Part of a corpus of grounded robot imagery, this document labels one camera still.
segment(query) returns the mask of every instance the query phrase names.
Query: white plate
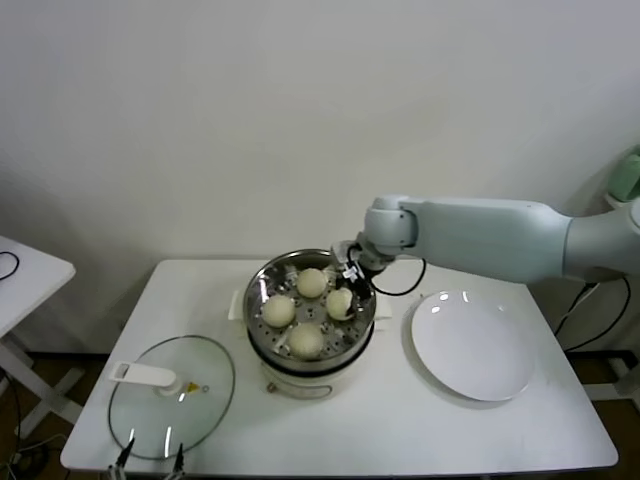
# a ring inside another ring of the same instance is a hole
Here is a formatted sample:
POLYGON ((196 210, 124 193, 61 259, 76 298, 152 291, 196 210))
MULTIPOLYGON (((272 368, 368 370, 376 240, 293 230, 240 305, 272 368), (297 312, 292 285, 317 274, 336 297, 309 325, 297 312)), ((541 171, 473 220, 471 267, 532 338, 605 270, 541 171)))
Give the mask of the white plate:
POLYGON ((531 349, 506 308, 469 291, 427 297, 413 315, 411 336, 438 380, 476 400, 513 398, 533 374, 531 349))

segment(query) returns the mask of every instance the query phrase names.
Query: black cable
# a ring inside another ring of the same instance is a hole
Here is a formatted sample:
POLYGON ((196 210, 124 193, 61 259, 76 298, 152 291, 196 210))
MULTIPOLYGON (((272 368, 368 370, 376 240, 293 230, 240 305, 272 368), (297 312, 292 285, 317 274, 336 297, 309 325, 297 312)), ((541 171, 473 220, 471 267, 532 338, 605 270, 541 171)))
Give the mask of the black cable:
POLYGON ((629 281, 622 277, 622 281, 624 282, 625 286, 627 287, 627 298, 624 301, 624 305, 622 306, 622 309, 620 310, 620 313, 618 314, 618 316, 616 317, 616 319, 611 322, 611 325, 609 325, 607 328, 605 328, 601 333, 599 333, 598 335, 596 335, 593 338, 590 338, 589 340, 586 340, 584 342, 582 342, 579 345, 576 345, 575 347, 571 347, 571 348, 567 348, 565 350, 565 353, 571 352, 573 350, 577 350, 580 347, 584 347, 585 345, 591 343, 591 342, 595 342, 596 340, 604 337, 607 333, 609 333, 613 327, 615 327, 618 322, 620 322, 620 320, 622 320, 622 317, 624 316, 624 314, 627 312, 627 307, 629 306, 629 302, 631 301, 631 285, 629 285, 629 281))
POLYGON ((22 423, 22 412, 20 411, 20 399, 18 398, 18 389, 16 388, 15 384, 13 383, 13 379, 9 376, 9 374, 4 370, 2 372, 3 372, 3 377, 7 379, 7 382, 9 382, 9 387, 13 392, 13 401, 16 404, 16 417, 18 420, 18 428, 16 432, 16 447, 15 447, 15 452, 13 453, 13 455, 11 455, 11 460, 12 460, 14 455, 18 453, 18 451, 20 450, 20 433, 21 433, 20 424, 22 423))
MULTIPOLYGON (((349 248, 347 249, 347 260, 349 260, 349 263, 355 265, 356 262, 351 257, 351 252, 353 250, 356 250, 356 246, 355 245, 349 245, 349 248)), ((390 297, 402 297, 404 295, 408 295, 409 293, 413 292, 416 288, 418 288, 418 285, 420 285, 420 282, 422 282, 422 279, 424 278, 424 274, 427 271, 427 261, 424 258, 422 258, 421 260, 422 260, 422 271, 420 272, 420 276, 418 277, 418 281, 416 283, 414 283, 411 288, 405 290, 404 292, 385 292, 384 290, 376 287, 376 285, 373 283, 373 280, 371 280, 369 278, 365 278, 365 281, 371 286, 371 288, 374 291, 376 291, 378 293, 381 293, 382 295, 389 295, 390 297)))
POLYGON ((582 297, 584 297, 587 293, 589 293, 591 290, 593 290, 594 288, 596 288, 596 285, 598 285, 597 283, 585 283, 584 286, 582 287, 582 290, 580 290, 578 292, 578 295, 576 295, 576 298, 573 299, 573 302, 571 302, 571 306, 569 307, 569 309, 567 310, 567 312, 564 314, 562 321, 560 322, 560 325, 558 325, 558 328, 556 328, 555 332, 553 332, 553 334, 557 337, 558 334, 560 333, 560 330, 562 330, 562 327, 564 327, 564 324, 566 323, 566 321, 569 319, 570 314, 572 313, 571 311, 576 308, 576 305, 578 304, 578 302, 580 301, 580 299, 582 297))
POLYGON ((0 255, 9 255, 11 257, 13 257, 13 259, 16 261, 15 266, 13 267, 13 270, 11 270, 9 273, 3 275, 2 277, 0 277, 0 280, 4 280, 6 278, 9 278, 11 275, 13 275, 14 273, 16 273, 18 271, 18 267, 20 266, 20 258, 18 258, 18 256, 15 253, 12 252, 0 252, 0 255))
POLYGON ((48 465, 51 459, 53 450, 46 444, 38 445, 37 447, 26 447, 28 450, 23 449, 19 452, 19 458, 14 458, 11 470, 15 476, 19 479, 31 479, 37 478, 48 465))

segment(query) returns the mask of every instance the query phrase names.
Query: white wall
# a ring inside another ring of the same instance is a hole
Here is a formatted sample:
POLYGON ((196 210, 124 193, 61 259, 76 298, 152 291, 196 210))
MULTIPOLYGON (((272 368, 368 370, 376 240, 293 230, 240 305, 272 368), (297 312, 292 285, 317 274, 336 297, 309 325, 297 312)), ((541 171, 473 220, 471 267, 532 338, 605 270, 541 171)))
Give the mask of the white wall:
POLYGON ((581 213, 640 140, 638 18, 599 0, 0 2, 0 230, 78 270, 21 338, 108 351, 159 259, 327 247, 380 193, 581 213))

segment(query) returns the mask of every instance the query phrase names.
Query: green object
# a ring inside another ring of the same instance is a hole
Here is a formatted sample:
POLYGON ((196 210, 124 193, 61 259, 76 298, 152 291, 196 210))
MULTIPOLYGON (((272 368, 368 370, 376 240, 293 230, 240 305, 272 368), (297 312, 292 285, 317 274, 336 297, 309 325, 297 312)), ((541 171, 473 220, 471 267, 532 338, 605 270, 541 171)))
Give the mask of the green object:
POLYGON ((620 202, 640 197, 640 155, 626 157, 609 178, 609 195, 620 202))

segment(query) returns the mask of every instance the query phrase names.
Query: steamer tray with holes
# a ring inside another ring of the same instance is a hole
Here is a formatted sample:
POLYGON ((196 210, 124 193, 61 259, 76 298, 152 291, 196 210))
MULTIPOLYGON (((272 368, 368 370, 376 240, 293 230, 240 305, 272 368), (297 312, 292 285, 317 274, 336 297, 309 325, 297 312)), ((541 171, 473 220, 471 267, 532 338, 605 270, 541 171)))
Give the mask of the steamer tray with holes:
POLYGON ((249 341, 268 366, 287 375, 318 377, 345 368, 364 351, 374 330, 375 293, 371 291, 367 300, 354 293, 354 318, 332 320, 325 303, 328 293, 335 289, 336 275, 330 252, 307 249, 274 258, 253 276, 244 294, 243 315, 249 341), (316 299, 302 297, 296 288, 298 273, 307 268, 317 268, 327 275, 327 288, 316 299), (270 327, 262 318, 262 306, 276 294, 289 296, 296 306, 294 321, 284 328, 270 327), (324 335, 322 353, 315 360, 297 359, 289 351, 289 333, 301 323, 319 325, 324 335))

